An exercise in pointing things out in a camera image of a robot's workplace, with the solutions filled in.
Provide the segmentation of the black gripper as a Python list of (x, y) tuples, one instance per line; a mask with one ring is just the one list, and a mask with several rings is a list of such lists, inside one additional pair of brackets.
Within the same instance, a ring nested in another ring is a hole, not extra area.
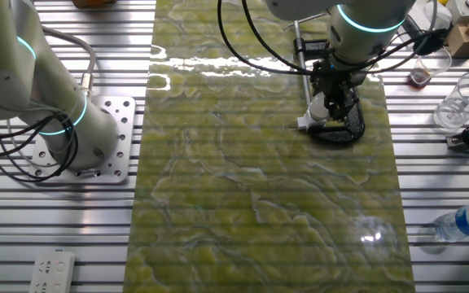
[(353, 89), (361, 85), (365, 77), (365, 72), (340, 71), (329, 61), (322, 59), (313, 64), (310, 84), (313, 87), (313, 96), (324, 94), (329, 100), (330, 118), (343, 120), (355, 104)]

